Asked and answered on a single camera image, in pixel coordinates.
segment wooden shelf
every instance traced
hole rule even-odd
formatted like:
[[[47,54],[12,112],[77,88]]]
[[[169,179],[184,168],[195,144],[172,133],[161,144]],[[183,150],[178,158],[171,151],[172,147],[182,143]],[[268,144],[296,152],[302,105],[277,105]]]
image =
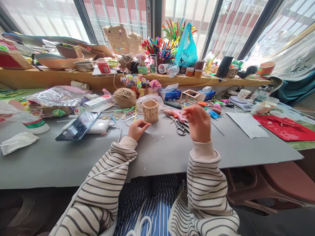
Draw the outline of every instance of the wooden shelf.
[[[117,88],[123,87],[123,83],[120,81],[121,74],[115,76],[115,85]],[[162,86],[168,86],[171,84],[179,83],[180,87],[205,87],[205,86],[233,86],[241,85],[246,87],[255,87],[261,85],[267,85],[270,83],[268,80],[244,80],[244,79],[228,79],[221,80],[215,76],[207,78],[202,76],[185,77],[177,75],[174,78],[169,78],[166,74],[158,75],[144,75],[148,80],[157,79]],[[92,72],[79,72],[68,73],[62,70],[50,70],[39,71],[37,69],[28,70],[9,70],[0,69],[0,83],[7,85],[14,89],[34,89],[34,88],[49,88],[56,85],[70,85],[72,80],[87,83],[90,89],[102,90],[106,88],[109,91],[115,91],[113,85],[113,76],[107,77],[93,77]]]

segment window frame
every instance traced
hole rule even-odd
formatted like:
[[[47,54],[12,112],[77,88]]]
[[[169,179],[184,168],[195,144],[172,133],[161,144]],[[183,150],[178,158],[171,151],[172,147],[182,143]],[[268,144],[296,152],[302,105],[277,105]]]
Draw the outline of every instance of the window frame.
[[[78,14],[83,23],[84,29],[87,33],[87,36],[91,42],[91,44],[98,44],[95,32],[93,30],[91,21],[89,19],[87,10],[85,8],[83,0],[73,0],[78,11]],[[252,32],[245,45],[243,46],[240,54],[237,59],[242,60],[250,51],[252,46],[255,44],[259,36],[262,34],[263,30],[267,27],[268,23],[271,21],[278,8],[281,6],[284,0],[269,0],[261,13],[260,17],[257,20],[256,25],[254,26]],[[156,38],[161,37],[162,35],[162,13],[163,13],[163,1],[160,0],[146,0],[146,9],[147,9],[147,32],[148,37]],[[213,32],[218,20],[218,16],[221,8],[223,7],[223,0],[218,0],[214,14],[211,18],[211,23],[209,24],[209,34],[206,36],[206,41],[204,48],[202,50],[202,58],[206,56],[211,37],[213,36]],[[15,23],[10,19],[10,17],[5,13],[3,9],[0,8],[0,26],[5,30],[5,32],[13,33],[19,32],[23,33],[23,31],[19,28],[19,26],[15,25]]]

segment person's right hand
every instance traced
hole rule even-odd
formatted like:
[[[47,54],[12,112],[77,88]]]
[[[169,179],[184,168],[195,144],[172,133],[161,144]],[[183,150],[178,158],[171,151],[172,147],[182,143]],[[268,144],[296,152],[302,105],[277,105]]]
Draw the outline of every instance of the person's right hand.
[[[201,106],[185,108],[181,113],[189,122],[190,137],[193,141],[207,143],[210,137],[210,115]]]
[[[142,136],[142,134],[146,131],[146,129],[150,126],[151,124],[139,119],[135,123],[132,123],[129,127],[129,132],[128,132],[128,137],[133,138],[134,140],[138,141],[139,138]]]

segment striped sleeve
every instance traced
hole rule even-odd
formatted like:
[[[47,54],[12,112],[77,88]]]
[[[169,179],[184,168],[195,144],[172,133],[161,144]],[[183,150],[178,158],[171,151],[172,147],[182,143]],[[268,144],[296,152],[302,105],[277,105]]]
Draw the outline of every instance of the striped sleeve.
[[[119,143],[113,142],[88,177],[133,161],[137,156],[136,146],[137,142],[130,137],[123,137]],[[128,166],[121,166],[90,179],[79,192],[56,235],[96,236],[108,229],[117,217],[118,196],[127,172]]]
[[[240,220],[230,207],[225,175],[218,168],[220,154],[209,143],[194,142],[187,170],[188,208],[192,234],[238,235]]]

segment pink glue gun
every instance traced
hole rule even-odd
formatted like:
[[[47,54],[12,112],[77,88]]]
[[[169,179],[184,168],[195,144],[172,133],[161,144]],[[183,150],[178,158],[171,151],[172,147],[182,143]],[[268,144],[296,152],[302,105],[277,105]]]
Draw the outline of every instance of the pink glue gun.
[[[170,109],[167,109],[165,110],[165,113],[168,114],[168,115],[173,115],[174,118],[178,118],[178,120],[181,122],[181,123],[185,123],[186,119],[181,115],[180,111],[179,110],[170,110]]]

